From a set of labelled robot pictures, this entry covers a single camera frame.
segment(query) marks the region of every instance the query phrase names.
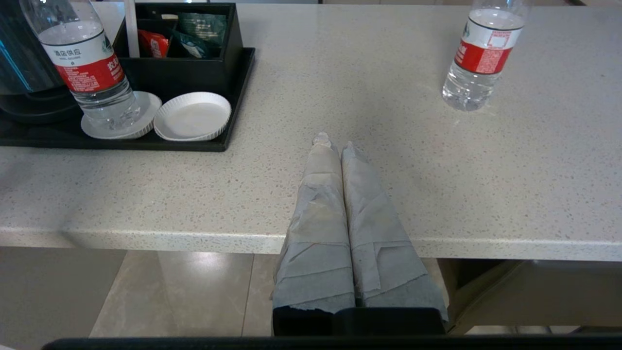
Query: green sachet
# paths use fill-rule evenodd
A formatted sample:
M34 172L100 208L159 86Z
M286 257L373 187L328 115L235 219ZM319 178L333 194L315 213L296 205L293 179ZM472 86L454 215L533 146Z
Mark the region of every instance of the green sachet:
M184 34L178 31L172 31L173 36L177 39L181 45L188 51L190 55L198 59L210 59L210 51L208 50L205 42L198 37Z
M227 17L222 14L187 13L179 15L182 32L203 39L207 45L221 47L225 39Z

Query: countertop edge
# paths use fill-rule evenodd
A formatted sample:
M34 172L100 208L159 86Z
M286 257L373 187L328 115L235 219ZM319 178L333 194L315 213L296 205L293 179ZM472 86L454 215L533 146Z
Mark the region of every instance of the countertop edge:
M284 234L197 232L0 232L0 246L278 254ZM411 237L422 258L620 261L622 242Z

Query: countertop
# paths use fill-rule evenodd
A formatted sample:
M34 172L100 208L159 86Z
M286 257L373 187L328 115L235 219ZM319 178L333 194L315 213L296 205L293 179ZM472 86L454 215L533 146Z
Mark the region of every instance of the countertop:
M422 257L622 261L622 8L534 8L471 113L440 96L467 7L238 12L257 56L229 150L0 148L0 245L278 253L323 130Z

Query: white pole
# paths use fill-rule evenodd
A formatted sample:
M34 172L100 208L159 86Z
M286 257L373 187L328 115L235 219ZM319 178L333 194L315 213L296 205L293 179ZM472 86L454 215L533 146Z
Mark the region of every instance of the white pole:
M128 32L129 56L138 58L141 53L138 49L138 28L134 0L125 0L125 28Z

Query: red sachet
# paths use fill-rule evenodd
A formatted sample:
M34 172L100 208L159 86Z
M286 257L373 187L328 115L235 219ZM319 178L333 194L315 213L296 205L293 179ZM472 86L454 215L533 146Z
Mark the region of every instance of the red sachet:
M169 49L169 40L162 34L147 32L142 29L138 30L138 41L142 48L147 51L151 57L162 58L166 56Z

